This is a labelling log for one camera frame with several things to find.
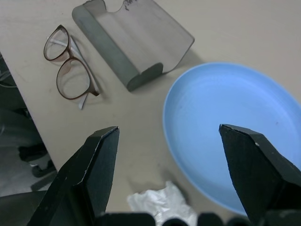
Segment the brown frame eyeglasses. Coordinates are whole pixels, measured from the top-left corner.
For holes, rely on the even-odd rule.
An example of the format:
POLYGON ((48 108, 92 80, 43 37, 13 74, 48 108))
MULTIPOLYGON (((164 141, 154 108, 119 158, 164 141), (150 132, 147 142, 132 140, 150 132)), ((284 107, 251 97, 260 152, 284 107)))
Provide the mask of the brown frame eyeglasses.
POLYGON ((62 64, 56 76, 57 90, 63 98, 77 102, 80 110, 89 94, 95 97, 101 94, 93 72, 63 25, 48 36, 43 55, 53 64, 62 64))

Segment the white tissue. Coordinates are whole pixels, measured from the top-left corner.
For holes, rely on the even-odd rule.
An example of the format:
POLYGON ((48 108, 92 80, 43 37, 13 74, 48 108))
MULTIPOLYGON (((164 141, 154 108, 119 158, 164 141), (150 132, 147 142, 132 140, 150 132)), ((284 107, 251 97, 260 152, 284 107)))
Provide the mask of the white tissue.
POLYGON ((151 214, 156 226, 163 226, 172 218, 178 218, 188 226, 197 226, 195 210, 186 203, 180 189, 171 181, 167 181, 163 189, 129 195, 127 203, 133 212, 151 214))

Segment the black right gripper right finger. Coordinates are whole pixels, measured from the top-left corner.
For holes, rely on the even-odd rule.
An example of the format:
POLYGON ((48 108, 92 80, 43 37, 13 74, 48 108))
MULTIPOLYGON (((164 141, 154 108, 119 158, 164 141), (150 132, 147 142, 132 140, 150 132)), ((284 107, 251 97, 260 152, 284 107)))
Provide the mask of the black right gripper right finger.
POLYGON ((301 171, 267 138, 221 124, 219 133, 232 184, 255 226, 301 226, 301 171))

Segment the light blue round plate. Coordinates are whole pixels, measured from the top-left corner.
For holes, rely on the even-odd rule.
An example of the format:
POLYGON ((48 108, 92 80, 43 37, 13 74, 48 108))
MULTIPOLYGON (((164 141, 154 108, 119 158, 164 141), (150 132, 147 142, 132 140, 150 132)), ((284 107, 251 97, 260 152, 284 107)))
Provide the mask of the light blue round plate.
POLYGON ((301 104, 270 77, 233 63, 195 66, 171 86, 163 131, 177 166, 207 198, 244 215, 230 178, 221 124, 262 133, 301 170, 301 104))

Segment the grey rectangular block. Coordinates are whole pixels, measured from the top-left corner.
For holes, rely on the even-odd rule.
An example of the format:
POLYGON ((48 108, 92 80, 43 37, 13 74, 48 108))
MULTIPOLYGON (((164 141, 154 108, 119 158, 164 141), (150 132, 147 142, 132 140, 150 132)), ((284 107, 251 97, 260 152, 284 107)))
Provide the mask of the grey rectangular block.
POLYGON ((154 0, 124 0, 115 12, 89 0, 72 18, 130 92, 172 71, 195 41, 154 0))

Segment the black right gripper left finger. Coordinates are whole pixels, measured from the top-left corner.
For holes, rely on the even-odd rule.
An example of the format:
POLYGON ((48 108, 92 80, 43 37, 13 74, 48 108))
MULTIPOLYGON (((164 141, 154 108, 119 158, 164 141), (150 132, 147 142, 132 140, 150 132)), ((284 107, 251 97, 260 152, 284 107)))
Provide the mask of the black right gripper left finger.
POLYGON ((60 168, 28 226, 94 226, 112 188, 119 129, 90 135, 60 168))

